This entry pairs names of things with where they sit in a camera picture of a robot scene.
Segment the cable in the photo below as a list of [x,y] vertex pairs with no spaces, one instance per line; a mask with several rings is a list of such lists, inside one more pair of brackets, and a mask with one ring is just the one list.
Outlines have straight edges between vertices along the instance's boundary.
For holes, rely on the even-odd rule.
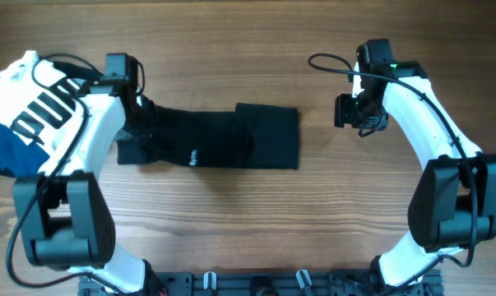
[[[52,54],[41,57],[39,59],[39,61],[41,61],[43,59],[49,60],[50,58],[56,58],[56,57],[72,58],[72,59],[75,59],[77,61],[83,62],[85,65],[89,66],[89,68],[92,69],[93,71],[97,72],[100,75],[103,75],[103,73],[100,72],[100,70],[98,70],[93,64],[91,64],[90,62],[88,62],[84,58],[80,58],[80,57],[73,55],[73,54],[70,54],[70,53],[52,53]],[[33,75],[34,74],[34,68],[32,68],[32,79],[34,78],[34,75]]]
[[458,152],[460,153],[461,156],[461,162],[463,164],[464,170],[467,173],[467,178],[469,182],[469,187],[471,188],[471,203],[472,203],[472,215],[471,215],[471,244],[469,245],[468,253],[467,253],[467,258],[465,262],[459,261],[457,258],[451,255],[439,255],[438,258],[433,261],[429,266],[427,266],[425,269],[423,269],[419,274],[413,276],[411,280],[407,280],[405,283],[401,284],[400,286],[397,286],[396,289],[400,289],[404,286],[407,286],[409,283],[413,282],[415,279],[420,278],[424,274],[427,273],[427,271],[431,270],[433,267],[435,267],[440,261],[443,259],[448,259],[452,262],[454,262],[457,266],[462,267],[462,268],[467,268],[471,265],[473,259],[474,259],[474,253],[475,253],[475,245],[476,245],[476,233],[477,233],[477,217],[478,217],[478,197],[476,194],[476,185],[475,185],[475,178],[474,174],[472,172],[471,165],[469,164],[469,161],[467,159],[467,155],[465,151],[463,150],[463,147],[461,146],[460,139],[454,131],[452,130],[450,124],[448,123],[447,119],[443,116],[441,110],[436,106],[428,97],[426,94],[420,92],[413,86],[400,81],[398,79],[386,77],[386,76],[381,76],[381,75],[376,75],[376,74],[370,74],[370,73],[361,73],[361,72],[355,72],[355,71],[346,71],[346,70],[341,70],[341,69],[333,69],[329,67],[321,67],[312,62],[312,60],[316,57],[326,57],[326,58],[334,58],[339,61],[342,61],[344,64],[348,65],[349,63],[341,57],[338,57],[333,54],[329,53],[315,53],[308,59],[308,65],[310,67],[313,67],[314,69],[320,70],[320,71],[325,71],[325,72],[330,72],[330,73],[337,73],[337,74],[346,74],[346,75],[358,75],[358,76],[367,76],[367,77],[372,77],[372,78],[377,78],[381,79],[384,81],[389,81],[392,83],[396,83],[400,86],[405,87],[406,89],[414,92],[416,95],[419,96],[420,100],[424,101],[435,113],[438,115],[439,120],[442,122],[443,126],[447,130],[449,136],[452,139],[452,144],[457,148]]
[[384,115],[381,117],[381,121],[379,121],[379,123],[378,123],[378,124],[376,124],[376,126],[375,126],[372,130],[370,130],[370,131],[368,131],[368,132],[366,132],[366,133],[363,133],[363,131],[364,131],[364,127],[362,127],[362,128],[359,130],[358,135],[359,135],[360,137],[366,137],[366,136],[370,136],[370,135],[372,135],[373,133],[377,132],[377,131],[379,130],[379,128],[381,127],[382,122],[383,122],[383,121],[385,121],[385,118],[386,118],[386,117],[387,117],[387,115],[386,115],[386,114],[384,114]]
[[141,69],[141,87],[140,87],[140,91],[138,91],[137,93],[137,96],[141,95],[146,88],[146,72],[145,70],[143,70],[143,65],[141,64],[140,61],[138,61],[138,66],[140,66]]
[[[73,56],[71,54],[67,54],[67,53],[55,53],[55,54],[50,54],[48,56],[44,56],[42,57],[35,65],[34,67],[32,68],[32,80],[34,81],[34,83],[38,86],[40,86],[41,88],[49,91],[50,93],[53,94],[53,91],[47,87],[47,86],[44,86],[42,85],[39,81],[37,81],[35,79],[35,76],[34,76],[34,72],[35,72],[35,68],[37,67],[37,65],[42,61],[42,60],[45,60],[45,59],[49,59],[49,58],[52,58],[52,57],[69,57],[69,58],[76,58],[77,60],[81,61],[81,62],[84,62],[85,64],[87,64],[90,68],[92,68],[92,70],[94,71],[97,71],[99,72],[94,66],[92,66],[92,64],[90,64],[89,62],[85,61],[84,59],[82,58],[79,58],[79,57],[76,57],[76,56]],[[72,151],[74,150],[74,148],[76,147],[77,145],[77,142],[79,141],[81,135],[83,134],[84,130],[85,130],[85,127],[86,127],[86,124],[88,123],[88,118],[89,118],[89,109],[88,107],[86,106],[85,102],[83,102],[82,100],[78,99],[77,97],[75,97],[74,95],[72,95],[72,98],[81,105],[81,107],[83,108],[83,119],[81,120],[81,125],[79,127],[79,129],[77,130],[77,133],[76,135],[74,136],[74,138],[72,139],[72,142],[70,144],[70,146],[67,148],[67,150],[65,151],[65,153],[63,154],[63,157],[58,161],[58,165],[56,165],[56,168],[52,171],[52,173],[50,173],[50,175],[39,185],[39,188],[38,190],[35,192],[35,194],[33,195],[33,197],[29,200],[28,202],[28,206],[25,208],[25,211],[23,211],[23,213],[21,214],[21,216],[19,217],[19,219],[17,220],[16,222],[16,225],[14,226],[14,229],[12,230],[12,234],[10,236],[10,240],[8,241],[8,246],[7,246],[7,255],[6,255],[6,265],[7,265],[7,272],[8,272],[8,275],[10,276],[10,278],[12,278],[12,280],[22,286],[22,287],[26,287],[26,288],[46,288],[46,287],[50,287],[50,286],[53,286],[55,284],[60,284],[62,282],[65,282],[67,280],[70,280],[70,279],[73,279],[73,278],[76,278],[76,277],[79,277],[79,276],[88,276],[90,277],[91,279],[93,280],[96,280],[97,282],[103,284],[104,286],[107,286],[111,289],[113,289],[114,291],[116,291],[117,293],[121,294],[121,295],[124,295],[125,293],[119,289],[118,287],[115,287],[109,283],[106,283],[105,280],[101,279],[100,277],[98,277],[97,275],[93,275],[92,273],[90,272],[80,272],[80,273],[76,273],[76,274],[73,274],[73,275],[67,275],[67,276],[64,276],[62,278],[59,278],[59,279],[56,279],[56,280],[51,280],[49,282],[46,282],[46,283],[37,283],[37,284],[34,284],[34,283],[29,283],[29,282],[26,282],[22,279],[20,279],[17,275],[16,275],[16,272],[14,271],[14,268],[13,268],[13,250],[14,250],[14,247],[16,245],[16,239],[17,239],[17,236],[19,235],[19,232],[21,231],[21,227],[23,225],[23,223],[25,223],[25,220],[26,220],[26,216],[28,216],[28,214],[30,213],[30,210],[32,209],[32,206],[34,206],[34,204],[43,196],[44,194],[44,191],[48,188],[49,186],[49,180],[52,179],[52,178],[55,178],[56,175],[59,173],[59,171],[61,171],[61,169],[63,168],[63,166],[68,162],[68,158],[70,157],[70,155],[72,154]]]

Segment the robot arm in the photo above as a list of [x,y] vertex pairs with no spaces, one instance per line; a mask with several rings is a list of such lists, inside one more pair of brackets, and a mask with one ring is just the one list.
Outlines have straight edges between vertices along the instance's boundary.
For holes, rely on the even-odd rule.
[[[389,290],[420,282],[422,277],[417,278],[417,275],[438,260],[474,247],[471,231],[475,231],[476,242],[496,235],[496,155],[484,155],[459,130],[438,102],[420,65],[395,61],[387,39],[369,40],[359,46],[357,57],[355,71],[364,75],[354,76],[352,95],[337,98],[336,126],[350,123],[360,129],[361,136],[366,136],[384,130],[388,116],[392,115],[424,171],[408,211],[409,232],[392,250],[376,257],[371,264],[371,271],[380,274],[382,288],[379,290]],[[426,95],[443,118],[413,90],[366,74],[405,82]],[[443,119],[459,140],[456,143]],[[467,167],[473,168],[475,187],[470,187],[467,181],[465,161],[469,164]],[[470,207],[472,194],[458,196],[460,184],[475,191],[479,205],[476,213],[473,214]],[[475,225],[471,223],[472,218],[477,221]]]
[[[18,178],[13,197],[17,214],[22,216],[40,184],[49,184],[39,202],[28,209],[21,228],[32,265],[90,275],[108,291],[156,296],[162,295],[161,284],[151,266],[115,243],[114,221],[97,182],[116,134],[147,120],[137,107],[136,91],[137,60],[125,53],[109,54],[105,76],[77,91],[76,101],[82,104],[73,106],[76,112],[56,131],[53,142],[59,145],[39,168],[39,175]],[[85,114],[85,126],[80,128]],[[63,157],[68,162],[53,176]],[[48,210],[61,203],[70,205],[70,217],[50,216]]]

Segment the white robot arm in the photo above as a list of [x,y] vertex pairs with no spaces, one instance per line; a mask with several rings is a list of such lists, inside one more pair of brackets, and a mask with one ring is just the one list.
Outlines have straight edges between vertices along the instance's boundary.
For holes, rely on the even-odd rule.
[[[460,131],[420,65],[395,61],[387,39],[359,46],[353,72],[312,64],[316,56],[340,59],[319,53],[310,58],[312,67],[356,74],[352,95],[336,100],[336,126],[349,123],[367,136],[384,130],[392,115],[424,171],[409,207],[410,230],[371,265],[380,274],[383,292],[420,282],[421,275],[445,258],[469,266],[474,245],[496,235],[496,155],[484,155]],[[471,190],[463,201],[457,196],[460,182]],[[495,190],[488,192],[489,183]],[[464,248],[470,249],[470,255],[461,264],[452,255]]]
[[[106,75],[83,87],[35,52],[0,73],[0,94],[10,92],[6,99],[15,100],[0,101],[0,123],[49,154],[37,177],[16,180],[14,201],[24,217],[18,224],[33,265],[87,275],[108,292],[158,296],[163,290],[151,266],[114,242],[114,222],[97,185],[117,133],[126,124],[135,127],[146,120],[137,106],[137,60],[110,54],[107,63]],[[36,197],[34,205],[31,197]],[[71,217],[45,214],[64,202],[70,204]],[[18,284],[41,286],[17,278],[11,252],[7,269]]]

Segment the black cloth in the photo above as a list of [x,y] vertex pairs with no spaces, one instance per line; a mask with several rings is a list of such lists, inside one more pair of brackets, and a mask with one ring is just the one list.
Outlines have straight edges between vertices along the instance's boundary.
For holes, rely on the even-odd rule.
[[[144,108],[151,107],[145,102]],[[237,104],[235,112],[188,112],[154,107],[142,136],[118,141],[118,164],[215,168],[297,169],[299,114],[295,108]]]

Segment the blue cloth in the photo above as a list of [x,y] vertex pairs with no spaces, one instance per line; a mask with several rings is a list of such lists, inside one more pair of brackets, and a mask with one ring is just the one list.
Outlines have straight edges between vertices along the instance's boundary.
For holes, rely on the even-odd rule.
[[0,123],[0,169],[3,175],[16,177],[36,175],[49,155],[32,141],[29,145],[10,128]]

